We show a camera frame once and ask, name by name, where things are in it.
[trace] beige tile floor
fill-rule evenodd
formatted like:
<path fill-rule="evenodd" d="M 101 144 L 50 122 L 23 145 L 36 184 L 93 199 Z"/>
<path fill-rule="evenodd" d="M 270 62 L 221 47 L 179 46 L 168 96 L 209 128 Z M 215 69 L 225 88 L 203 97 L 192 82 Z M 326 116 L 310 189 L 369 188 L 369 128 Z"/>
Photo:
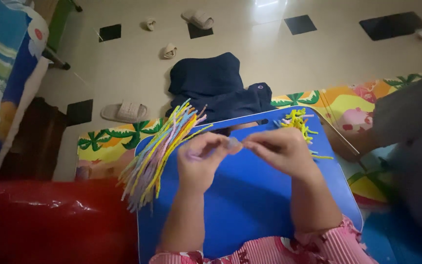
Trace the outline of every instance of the beige tile floor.
<path fill-rule="evenodd" d="M 72 180 L 80 133 L 119 123 L 100 118 L 103 106 L 131 99 L 149 107 L 149 117 L 168 108 L 168 74 L 183 58 L 232 52 L 241 62 L 244 86 L 266 82 L 273 95 L 328 88 L 422 72 L 422 40 L 414 35 L 372 41 L 359 21 L 415 11 L 417 0 L 78 0 L 70 14 L 59 55 L 72 68 L 51 69 L 39 96 L 66 112 L 68 104 L 94 99 L 92 122 L 68 127 L 54 180 Z M 213 16 L 214 35 L 190 39 L 180 13 L 200 8 Z M 283 19 L 309 15 L 317 31 L 292 35 Z M 139 27 L 155 17 L 153 32 Z M 100 27 L 122 24 L 120 39 L 99 43 Z M 167 43 L 178 47 L 161 60 Z"/>

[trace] colorful play mat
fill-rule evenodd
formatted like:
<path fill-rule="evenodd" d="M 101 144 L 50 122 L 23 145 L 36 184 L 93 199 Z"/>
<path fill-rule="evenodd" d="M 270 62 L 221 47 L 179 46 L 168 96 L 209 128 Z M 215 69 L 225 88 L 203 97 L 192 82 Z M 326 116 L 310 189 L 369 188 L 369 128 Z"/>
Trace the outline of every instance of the colorful play mat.
<path fill-rule="evenodd" d="M 310 106 L 324 115 L 335 128 L 358 133 L 372 127 L 372 112 L 379 98 L 420 79 L 422 79 L 422 73 L 281 95 L 273 97 L 271 104 L 279 109 L 295 105 Z M 134 158 L 135 147 L 140 140 L 157 133 L 165 121 L 166 118 L 158 118 L 80 135 L 77 149 L 79 159 L 75 179 L 118 177 Z M 388 204 L 394 194 L 386 161 L 391 149 L 392 147 L 381 148 L 366 155 L 361 161 L 367 171 L 358 164 L 350 164 L 338 157 L 351 191 L 363 214 L 365 222 L 363 235 L 365 239 L 363 240 L 367 244 L 367 252 L 379 263 L 402 262 L 399 259 L 401 256 L 396 253 L 395 245 L 388 238 L 388 234 L 368 230 L 370 219 L 372 219 L 372 223 L 374 219 L 378 221 L 379 213 L 389 210 Z M 391 247 L 381 246 L 380 248 L 385 249 L 380 251 L 369 249 L 369 247 L 377 248 L 379 243 L 382 244 L 381 242 L 386 243 L 386 245 L 390 243 Z"/>

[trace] child's hand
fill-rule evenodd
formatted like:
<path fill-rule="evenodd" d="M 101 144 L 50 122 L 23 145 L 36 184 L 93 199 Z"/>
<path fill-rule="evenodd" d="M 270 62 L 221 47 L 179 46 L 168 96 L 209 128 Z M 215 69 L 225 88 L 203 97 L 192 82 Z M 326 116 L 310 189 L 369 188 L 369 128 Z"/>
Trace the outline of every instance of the child's hand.
<path fill-rule="evenodd" d="M 280 128 L 249 135 L 243 146 L 275 169 L 298 179 L 318 170 L 302 133 L 297 128 Z"/>
<path fill-rule="evenodd" d="M 214 173 L 227 154 L 239 152 L 242 145 L 227 149 L 228 138 L 205 133 L 185 143 L 178 151 L 179 189 L 204 194 L 211 186 Z"/>

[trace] blue tray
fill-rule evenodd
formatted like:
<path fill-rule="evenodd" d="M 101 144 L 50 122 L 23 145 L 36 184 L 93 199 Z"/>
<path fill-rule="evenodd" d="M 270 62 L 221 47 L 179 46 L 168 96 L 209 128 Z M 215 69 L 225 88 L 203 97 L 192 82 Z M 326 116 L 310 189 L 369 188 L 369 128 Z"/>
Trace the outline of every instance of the blue tray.
<path fill-rule="evenodd" d="M 296 106 L 273 110 L 251 116 L 239 117 L 214 123 L 209 130 L 267 119 L 268 123 L 233 131 L 231 136 L 239 141 L 247 135 L 276 129 L 273 120 L 280 120 Z M 306 108 L 307 114 L 315 114 Z M 334 157 L 317 115 L 309 117 L 307 125 L 313 131 L 310 149 L 319 155 Z M 203 128 L 198 126 L 192 132 Z M 137 146 L 137 154 L 152 137 L 143 139 Z M 348 216 L 358 230 L 362 229 L 362 217 L 351 190 L 336 159 L 316 159 L 328 188 L 343 214 Z M 154 255 L 162 226 L 166 220 L 173 197 L 178 188 L 176 150 L 170 155 L 161 178 L 160 196 L 154 201 L 153 213 L 146 206 L 137 213 L 140 263 L 148 263 Z M 244 242 L 267 236 L 292 238 L 294 228 L 289 213 L 291 178 L 276 171 L 247 149 L 226 157 L 214 177 L 214 182 L 204 195 L 204 222 L 206 237 L 203 252 L 208 258 L 230 255 Z"/>

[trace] dark wooden furniture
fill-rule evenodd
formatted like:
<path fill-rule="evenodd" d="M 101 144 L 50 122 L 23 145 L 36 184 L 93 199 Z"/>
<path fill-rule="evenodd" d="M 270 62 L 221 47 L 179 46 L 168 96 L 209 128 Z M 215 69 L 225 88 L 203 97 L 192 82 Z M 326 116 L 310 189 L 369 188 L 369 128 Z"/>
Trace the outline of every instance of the dark wooden furniture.
<path fill-rule="evenodd" d="M 0 180 L 51 180 L 67 117 L 41 97 L 33 99 L 0 169 Z"/>

